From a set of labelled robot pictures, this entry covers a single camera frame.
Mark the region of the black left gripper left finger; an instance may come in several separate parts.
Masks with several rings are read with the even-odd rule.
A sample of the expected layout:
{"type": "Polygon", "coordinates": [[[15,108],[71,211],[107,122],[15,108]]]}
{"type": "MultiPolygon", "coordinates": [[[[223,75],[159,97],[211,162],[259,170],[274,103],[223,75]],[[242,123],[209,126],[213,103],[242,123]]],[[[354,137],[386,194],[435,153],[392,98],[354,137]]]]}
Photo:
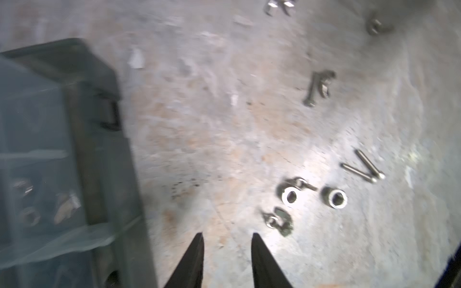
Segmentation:
{"type": "Polygon", "coordinates": [[[197,233],[164,288],[201,288],[204,248],[203,234],[197,233]]]}

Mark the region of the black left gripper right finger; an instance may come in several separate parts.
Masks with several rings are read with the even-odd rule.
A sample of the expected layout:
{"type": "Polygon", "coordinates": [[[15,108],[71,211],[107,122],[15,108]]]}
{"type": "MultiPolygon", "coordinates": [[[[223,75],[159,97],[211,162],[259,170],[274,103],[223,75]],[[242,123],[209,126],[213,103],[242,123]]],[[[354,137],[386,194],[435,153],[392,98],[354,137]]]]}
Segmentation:
{"type": "Polygon", "coordinates": [[[251,256],[255,288],[292,288],[292,284],[258,233],[252,236],[251,256]]]}

